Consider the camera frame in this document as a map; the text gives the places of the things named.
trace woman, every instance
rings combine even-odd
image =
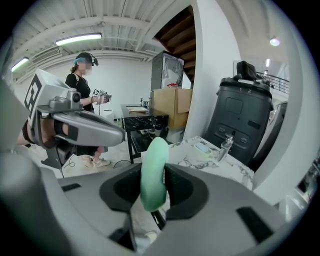
[[[81,104],[86,111],[94,113],[93,103],[104,104],[107,102],[105,97],[90,97],[90,88],[88,82],[83,78],[85,75],[89,75],[92,71],[93,61],[92,56],[87,52],[80,53],[74,60],[74,67],[71,69],[71,74],[66,77],[65,83],[71,88],[75,88],[77,92],[81,93]],[[99,153],[96,152],[94,157],[90,155],[82,155],[80,159],[87,167],[94,166],[96,168],[110,165],[109,160],[100,159]]]

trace staircase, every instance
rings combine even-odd
[[[184,60],[184,72],[191,81],[196,71],[196,28],[192,7],[179,12],[156,35],[169,53]]]

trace fluorescent light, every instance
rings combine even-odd
[[[270,45],[278,46],[278,45],[280,45],[280,40],[277,39],[276,37],[273,37],[273,38],[270,39]]]
[[[80,34],[68,38],[64,38],[55,42],[57,46],[62,46],[65,44],[83,41],[83,40],[90,40],[90,39],[101,39],[101,33],[91,33],[91,34]]]
[[[23,65],[24,63],[26,63],[29,59],[27,57],[24,57],[22,60],[20,60],[17,64],[15,64],[12,68],[11,68],[11,72],[15,71],[17,68],[19,68],[21,65]]]

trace black trash can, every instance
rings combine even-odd
[[[264,136],[272,93],[263,80],[223,78],[205,139],[220,148],[226,134],[233,135],[229,152],[246,166],[254,157]]]

